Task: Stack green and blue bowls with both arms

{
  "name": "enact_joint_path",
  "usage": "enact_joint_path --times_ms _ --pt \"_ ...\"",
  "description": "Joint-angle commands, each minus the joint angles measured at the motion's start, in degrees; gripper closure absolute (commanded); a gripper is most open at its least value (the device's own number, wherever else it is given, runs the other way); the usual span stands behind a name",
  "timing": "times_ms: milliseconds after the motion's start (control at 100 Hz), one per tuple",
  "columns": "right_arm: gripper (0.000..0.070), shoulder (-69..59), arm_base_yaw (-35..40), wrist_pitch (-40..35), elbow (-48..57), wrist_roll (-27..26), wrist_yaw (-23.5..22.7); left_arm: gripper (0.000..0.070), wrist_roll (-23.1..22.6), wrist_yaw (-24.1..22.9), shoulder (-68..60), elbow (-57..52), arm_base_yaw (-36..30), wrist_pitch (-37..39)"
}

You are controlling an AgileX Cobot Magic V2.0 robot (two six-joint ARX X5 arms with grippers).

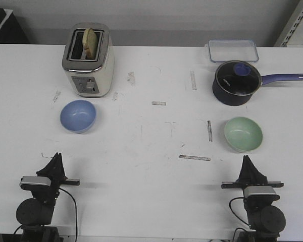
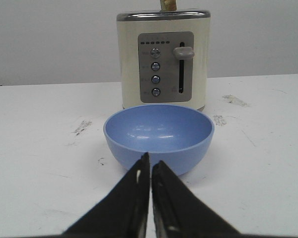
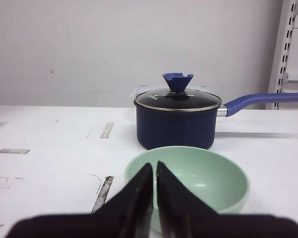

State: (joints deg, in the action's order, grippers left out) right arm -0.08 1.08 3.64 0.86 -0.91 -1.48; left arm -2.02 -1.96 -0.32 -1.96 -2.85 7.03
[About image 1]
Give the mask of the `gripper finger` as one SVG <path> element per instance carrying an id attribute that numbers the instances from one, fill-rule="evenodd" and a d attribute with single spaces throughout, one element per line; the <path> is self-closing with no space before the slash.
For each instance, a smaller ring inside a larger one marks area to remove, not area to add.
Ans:
<path id="1" fill-rule="evenodd" d="M 247 155 L 243 156 L 240 174 L 239 174 L 238 179 L 236 180 L 238 183 L 245 183 L 248 179 L 247 157 L 248 157 Z"/>
<path id="2" fill-rule="evenodd" d="M 37 176 L 48 177 L 49 179 L 57 179 L 58 178 L 58 152 L 53 156 L 50 162 L 41 170 L 37 171 Z"/>
<path id="3" fill-rule="evenodd" d="M 252 163 L 250 157 L 246 156 L 246 162 L 247 162 L 247 172 L 249 176 L 250 183 L 267 183 L 267 177 L 261 174 L 255 165 Z"/>
<path id="4" fill-rule="evenodd" d="M 58 153 L 58 156 L 57 156 L 57 176 L 58 176 L 58 180 L 67 179 L 67 177 L 65 176 L 61 153 Z"/>

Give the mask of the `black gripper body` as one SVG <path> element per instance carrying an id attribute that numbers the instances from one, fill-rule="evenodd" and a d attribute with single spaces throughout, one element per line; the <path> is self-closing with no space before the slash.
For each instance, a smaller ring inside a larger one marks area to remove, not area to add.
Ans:
<path id="1" fill-rule="evenodd" d="M 284 187 L 284 183 L 280 182 L 280 181 L 269 181 L 266 185 L 265 184 L 242 184 L 242 183 L 238 183 L 238 182 L 231 182 L 231 181 L 227 181 L 227 182 L 222 182 L 221 184 L 221 188 L 222 189 L 242 189 L 242 191 L 244 191 L 244 189 L 246 187 L 249 186 L 271 186 L 273 189 L 275 188 L 282 188 Z M 266 206 L 270 206 L 272 205 L 273 202 L 265 202 L 265 201 L 250 201 L 247 200 L 244 197 L 244 193 L 243 193 L 243 200 L 245 203 L 245 209 L 262 209 Z"/>
<path id="2" fill-rule="evenodd" d="M 63 180 L 50 180 L 50 184 L 36 185 L 32 191 L 33 198 L 38 199 L 41 203 L 54 207 L 56 200 L 60 194 L 59 188 L 61 185 L 79 186 L 80 179 L 63 179 Z"/>

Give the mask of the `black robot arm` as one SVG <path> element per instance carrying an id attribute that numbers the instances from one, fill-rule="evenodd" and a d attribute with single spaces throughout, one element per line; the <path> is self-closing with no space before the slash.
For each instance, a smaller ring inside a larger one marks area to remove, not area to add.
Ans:
<path id="1" fill-rule="evenodd" d="M 239 177 L 236 181 L 223 182 L 223 189 L 241 189 L 242 197 L 229 201 L 232 214 L 248 229 L 238 227 L 234 230 L 232 241 L 277 241 L 286 227 L 284 213 L 273 202 L 280 199 L 275 189 L 281 188 L 281 181 L 268 181 L 261 174 L 248 155 L 244 155 Z M 247 214 L 247 221 L 243 220 L 232 208 L 232 202 L 242 200 Z"/>
<path id="2" fill-rule="evenodd" d="M 60 191 L 68 194 L 74 202 L 75 241 L 78 239 L 78 209 L 75 198 L 62 185 L 79 186 L 79 179 L 69 179 L 65 175 L 62 154 L 57 152 L 50 162 L 36 176 L 23 176 L 19 186 L 32 193 L 32 198 L 24 200 L 16 210 L 18 229 L 23 230 L 20 241 L 64 241 L 59 230 L 51 226 L 53 213 Z"/>

